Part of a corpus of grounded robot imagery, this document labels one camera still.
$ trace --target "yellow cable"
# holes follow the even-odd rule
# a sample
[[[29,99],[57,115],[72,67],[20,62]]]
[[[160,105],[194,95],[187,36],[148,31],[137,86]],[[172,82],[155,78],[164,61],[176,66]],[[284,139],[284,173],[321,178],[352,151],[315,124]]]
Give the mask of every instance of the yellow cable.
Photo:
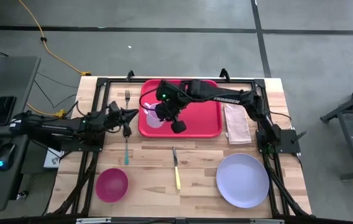
[[[32,105],[30,105],[29,103],[26,103],[27,106],[29,106],[29,108],[32,108],[32,110],[34,110],[35,112],[42,114],[42,115],[49,115],[49,116],[56,116],[56,114],[50,114],[50,113],[44,113],[42,111],[39,111],[37,109],[35,109]]]
[[[39,22],[37,22],[37,19],[34,17],[33,13],[30,11],[30,9],[29,9],[26,5],[22,2],[22,0],[19,0],[19,2],[23,5],[23,7],[25,7],[25,9],[27,10],[27,12],[29,12],[29,14],[32,16],[34,22],[35,22],[35,23],[37,24],[37,26],[39,27],[40,32],[41,32],[41,37],[44,37],[44,38],[45,38],[44,32],[42,31],[41,26],[40,26]],[[67,64],[70,68],[72,68],[72,69],[74,69],[76,72],[80,73],[80,75],[91,75],[91,72],[82,72],[82,71],[78,70],[76,67],[72,66],[72,65],[71,65],[70,63],[68,63],[67,61],[65,61],[64,59],[62,59],[62,58],[56,56],[54,53],[52,53],[52,52],[50,51],[50,49],[48,48],[48,46],[47,46],[46,40],[45,40],[45,41],[42,41],[42,42],[43,42],[43,44],[44,44],[44,46],[45,46],[45,49],[47,50],[47,52],[48,52],[50,55],[52,55],[53,57],[55,57],[55,58],[58,59],[59,61],[61,61],[61,62],[65,63],[65,64]]]

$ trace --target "yellow handle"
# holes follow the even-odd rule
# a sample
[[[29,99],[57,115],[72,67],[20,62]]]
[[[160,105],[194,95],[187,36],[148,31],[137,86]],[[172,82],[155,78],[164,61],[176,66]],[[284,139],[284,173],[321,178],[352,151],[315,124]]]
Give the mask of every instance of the yellow handle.
[[[178,167],[175,167],[175,180],[176,180],[176,189],[181,190],[181,181],[179,180]]]

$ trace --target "lavender plate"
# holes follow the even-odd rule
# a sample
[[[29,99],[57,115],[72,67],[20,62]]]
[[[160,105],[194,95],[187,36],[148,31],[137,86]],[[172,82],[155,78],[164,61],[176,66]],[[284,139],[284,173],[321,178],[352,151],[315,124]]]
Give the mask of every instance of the lavender plate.
[[[256,158],[243,153],[222,160],[216,172],[216,184],[225,200],[239,208],[259,205],[269,191],[264,166]]]

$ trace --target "gray desk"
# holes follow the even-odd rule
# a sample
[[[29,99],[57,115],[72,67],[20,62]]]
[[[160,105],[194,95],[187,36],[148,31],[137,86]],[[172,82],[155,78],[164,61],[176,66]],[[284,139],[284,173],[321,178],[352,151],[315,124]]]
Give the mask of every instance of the gray desk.
[[[13,115],[23,112],[39,64],[37,57],[0,57],[0,96],[16,96]],[[8,126],[0,127],[1,144],[9,142],[9,136]],[[22,162],[29,141],[27,136],[18,136],[12,143],[17,145],[14,165],[8,171],[0,171],[0,211],[19,190]]]
[[[12,116],[23,112],[39,65],[38,57],[0,57],[0,97],[16,97]],[[8,126],[1,126],[0,135],[8,134]]]

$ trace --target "wooden tabletop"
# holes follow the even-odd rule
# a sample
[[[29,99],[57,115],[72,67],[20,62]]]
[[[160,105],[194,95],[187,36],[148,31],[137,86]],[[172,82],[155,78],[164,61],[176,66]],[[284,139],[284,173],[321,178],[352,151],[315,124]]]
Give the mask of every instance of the wooden tabletop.
[[[97,77],[82,77],[76,99],[83,113],[91,111]],[[266,78],[266,91],[270,109],[273,112],[288,114],[282,81],[278,78]],[[125,107],[124,90],[129,90],[131,100],[129,108],[139,107],[141,83],[113,83],[110,87],[109,102],[116,101]],[[245,84],[220,84],[223,88],[250,90]],[[73,117],[80,116],[74,110]],[[290,120],[277,114],[272,115],[274,123],[288,129]],[[138,131],[138,116],[131,122],[132,136],[129,138],[128,166],[124,165],[125,143],[122,132],[106,134],[103,151],[99,153],[96,179],[106,169],[118,167],[129,178],[129,189],[118,203],[104,203],[92,194],[89,215],[93,217],[217,217],[217,218],[270,218],[268,197],[258,206],[250,209],[237,208],[225,201],[216,187],[216,169],[226,156],[234,153],[246,153],[262,156],[256,147],[255,130],[257,123],[248,119],[251,144],[229,145],[225,136],[226,124],[223,115],[223,131],[211,139],[155,139],[145,138]],[[175,146],[179,161],[181,190],[175,186],[175,171],[172,157]],[[48,212],[56,210],[76,185],[81,161],[81,152],[72,152],[60,163]],[[285,187],[300,204],[302,209],[311,213],[305,182],[300,164],[290,154],[280,154]],[[282,212],[280,193],[276,186],[278,209]],[[80,198],[79,209],[83,206],[86,189]]]

